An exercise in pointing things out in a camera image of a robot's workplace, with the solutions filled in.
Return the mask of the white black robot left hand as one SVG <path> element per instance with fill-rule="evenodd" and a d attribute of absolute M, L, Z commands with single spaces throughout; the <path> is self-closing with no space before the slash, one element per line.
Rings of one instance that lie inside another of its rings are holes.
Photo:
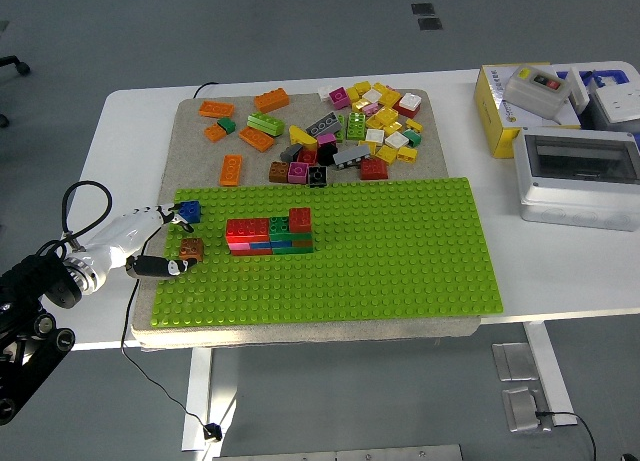
<path fill-rule="evenodd" d="M 145 243 L 162 226 L 173 223 L 190 232 L 191 225 L 179 213 L 180 204 L 164 204 L 137 209 L 125 214 L 101 230 L 82 251 L 67 256 L 65 265 L 84 294 L 92 294 L 104 285 L 107 275 L 124 267 L 133 278 L 169 279 L 196 265 L 194 257 L 166 259 L 141 253 Z"/>

